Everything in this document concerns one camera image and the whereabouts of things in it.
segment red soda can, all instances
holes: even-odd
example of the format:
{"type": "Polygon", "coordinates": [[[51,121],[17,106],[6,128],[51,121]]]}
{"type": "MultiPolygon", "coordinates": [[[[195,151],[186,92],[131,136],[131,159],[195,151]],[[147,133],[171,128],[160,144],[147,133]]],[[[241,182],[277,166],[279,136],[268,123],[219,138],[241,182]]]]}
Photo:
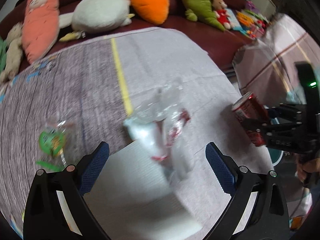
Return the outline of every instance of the red soda can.
{"type": "MultiPolygon", "coordinates": [[[[266,123],[270,122],[267,110],[258,102],[257,97],[252,92],[246,93],[236,101],[232,105],[232,112],[235,113],[240,124],[247,118],[263,120],[266,123]]],[[[256,147],[266,144],[259,132],[246,129],[245,132],[256,147]]]]}

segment red leather sofa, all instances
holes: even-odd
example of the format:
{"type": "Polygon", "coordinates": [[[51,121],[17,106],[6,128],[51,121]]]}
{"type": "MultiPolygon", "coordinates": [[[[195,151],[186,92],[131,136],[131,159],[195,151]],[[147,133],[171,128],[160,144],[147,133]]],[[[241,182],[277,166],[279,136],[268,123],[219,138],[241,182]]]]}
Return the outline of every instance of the red leather sofa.
{"type": "MultiPolygon", "coordinates": [[[[60,0],[60,14],[73,12],[76,5],[81,0],[60,0]]],[[[244,8],[245,0],[224,0],[227,5],[236,10],[244,8]]],[[[26,7],[26,0],[15,7],[4,19],[0,22],[0,36],[5,39],[8,32],[14,24],[23,22],[24,12],[26,7]]],[[[246,38],[239,32],[225,31],[221,32],[211,26],[205,25],[201,22],[189,22],[184,17],[185,8],[181,0],[170,0],[169,16],[167,20],[160,25],[162,28],[176,29],[185,33],[190,39],[197,43],[202,49],[208,52],[211,59],[218,65],[218,67],[224,72],[232,72],[233,67],[231,65],[232,59],[236,51],[243,45],[249,44],[252,41],[246,38]]],[[[138,30],[153,25],[142,20],[136,14],[132,19],[132,23],[125,27],[120,27],[107,33],[99,33],[98,35],[88,35],[85,39],[90,39],[95,36],[126,32],[131,30],[138,30]]],[[[83,39],[77,41],[70,41],[67,43],[57,42],[48,55],[56,52],[62,48],[74,45],[82,42],[83,39]]],[[[20,71],[28,67],[29,64],[24,58],[20,71]]]]}

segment purple toy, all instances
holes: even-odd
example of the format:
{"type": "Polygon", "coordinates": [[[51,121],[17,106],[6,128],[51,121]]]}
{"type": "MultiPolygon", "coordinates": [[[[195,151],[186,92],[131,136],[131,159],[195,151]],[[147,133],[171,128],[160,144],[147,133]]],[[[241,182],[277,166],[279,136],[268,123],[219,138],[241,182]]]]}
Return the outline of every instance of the purple toy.
{"type": "Polygon", "coordinates": [[[259,9],[257,9],[256,6],[251,1],[247,1],[247,3],[245,4],[245,8],[249,11],[256,13],[256,14],[260,13],[259,9]]]}

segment play mat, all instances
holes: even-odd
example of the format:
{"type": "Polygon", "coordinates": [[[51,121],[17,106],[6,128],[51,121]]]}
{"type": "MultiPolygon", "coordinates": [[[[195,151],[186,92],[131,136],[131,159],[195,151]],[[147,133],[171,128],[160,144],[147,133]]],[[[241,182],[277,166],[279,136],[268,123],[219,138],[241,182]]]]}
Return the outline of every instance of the play mat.
{"type": "Polygon", "coordinates": [[[194,160],[190,177],[176,195],[203,225],[203,238],[227,205],[206,161],[214,141],[238,165],[267,173],[272,163],[265,147],[251,144],[231,112],[240,95],[207,53],[181,32],[161,28],[102,36],[35,62],[6,89],[0,102],[0,209],[22,228],[21,212],[39,166],[38,137],[44,121],[59,113],[80,127],[78,148],[90,154],[101,141],[115,153],[128,145],[123,121],[156,88],[180,77],[182,102],[191,115],[182,136],[194,160]]]}

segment clear plastic bag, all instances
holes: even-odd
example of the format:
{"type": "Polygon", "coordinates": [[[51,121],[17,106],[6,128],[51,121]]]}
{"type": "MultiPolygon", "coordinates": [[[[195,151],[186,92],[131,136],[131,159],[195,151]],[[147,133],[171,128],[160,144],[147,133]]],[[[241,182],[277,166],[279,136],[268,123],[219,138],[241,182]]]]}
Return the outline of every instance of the clear plastic bag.
{"type": "Polygon", "coordinates": [[[175,79],[159,88],[124,121],[130,137],[140,140],[150,157],[163,166],[170,183],[186,179],[192,170],[180,136],[190,120],[180,101],[181,92],[182,81],[175,79]]]}
{"type": "Polygon", "coordinates": [[[70,164],[76,165],[83,156],[77,147],[77,121],[62,119],[47,119],[39,135],[38,143],[42,154],[36,163],[47,172],[62,171],[70,164]]]}

